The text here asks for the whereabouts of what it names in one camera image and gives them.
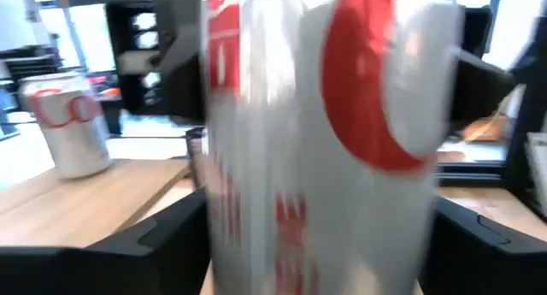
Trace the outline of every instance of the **wooden table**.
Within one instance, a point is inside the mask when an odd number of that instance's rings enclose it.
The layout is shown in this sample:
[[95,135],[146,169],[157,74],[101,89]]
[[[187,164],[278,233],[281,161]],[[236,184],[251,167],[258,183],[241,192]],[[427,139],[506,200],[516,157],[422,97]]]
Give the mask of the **wooden table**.
[[[11,121],[31,121],[25,113],[16,113]],[[53,168],[50,150],[36,124],[19,125],[21,135],[0,144],[0,193]],[[107,140],[110,157],[115,159],[166,160],[185,156],[184,139],[123,138]]]
[[[0,245],[90,245],[190,194],[190,180],[182,180],[186,167],[184,160],[119,160],[108,172],[74,181],[59,181],[48,171],[0,193]],[[547,241],[547,226],[503,189],[441,188],[439,193]],[[202,295],[213,294],[212,279],[209,271]]]
[[86,247],[129,227],[188,174],[186,160],[114,160],[95,176],[50,169],[0,193],[0,245]]

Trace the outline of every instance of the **red logo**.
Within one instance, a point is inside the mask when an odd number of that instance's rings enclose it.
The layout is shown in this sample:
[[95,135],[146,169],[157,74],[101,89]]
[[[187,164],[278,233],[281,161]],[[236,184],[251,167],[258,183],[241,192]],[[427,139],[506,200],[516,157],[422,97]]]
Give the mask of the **red logo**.
[[395,0],[340,0],[323,57],[322,96],[332,129],[354,156],[384,171],[420,170],[390,133],[382,107],[386,33]]
[[[36,115],[38,122],[48,128],[63,128],[70,123],[86,123],[93,120],[101,113],[98,103],[91,96],[81,95],[71,98],[67,105],[68,119],[61,123],[53,122],[47,114],[45,114],[44,109],[42,108],[42,103],[40,102],[39,97],[48,93],[60,93],[59,89],[47,89],[40,90],[33,93],[30,97],[30,103],[32,111]],[[87,115],[83,115],[81,110],[86,110]]]
[[208,0],[209,86],[239,94],[239,0]]

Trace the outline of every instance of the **blurry can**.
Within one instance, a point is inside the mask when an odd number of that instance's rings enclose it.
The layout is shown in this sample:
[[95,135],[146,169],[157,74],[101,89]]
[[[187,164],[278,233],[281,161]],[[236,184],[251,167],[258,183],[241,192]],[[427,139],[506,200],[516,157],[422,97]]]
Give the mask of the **blurry can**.
[[95,174],[110,165],[104,114],[83,75],[48,74],[21,83],[23,107],[36,116],[62,178]]
[[203,0],[216,294],[412,292],[460,16],[451,0]]

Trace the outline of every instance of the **window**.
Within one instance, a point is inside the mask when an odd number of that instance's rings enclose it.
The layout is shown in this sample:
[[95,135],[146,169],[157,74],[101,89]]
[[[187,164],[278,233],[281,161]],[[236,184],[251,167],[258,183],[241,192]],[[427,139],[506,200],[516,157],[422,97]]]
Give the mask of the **window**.
[[41,9],[40,16],[47,31],[53,38],[53,45],[59,50],[62,65],[65,68],[78,67],[78,54],[70,37],[70,31],[65,22],[62,9]]
[[89,71],[114,70],[115,63],[104,4],[73,7],[70,8],[70,15]]
[[493,25],[491,50],[484,60],[510,68],[526,48],[535,18],[541,15],[542,0],[500,0]]
[[142,13],[133,19],[133,27],[136,30],[150,30],[156,26],[156,14],[154,13]]
[[135,45],[139,49],[152,49],[157,47],[158,36],[157,32],[149,31],[138,34],[135,38]]

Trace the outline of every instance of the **white soda can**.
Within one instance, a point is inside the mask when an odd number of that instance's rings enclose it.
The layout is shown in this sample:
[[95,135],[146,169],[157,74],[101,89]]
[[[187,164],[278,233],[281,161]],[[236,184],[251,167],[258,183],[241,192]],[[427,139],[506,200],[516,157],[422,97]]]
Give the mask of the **white soda can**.
[[412,292],[461,13],[203,0],[216,295]]
[[22,80],[21,101],[34,113],[62,178],[95,174],[110,165],[101,105],[75,72]]

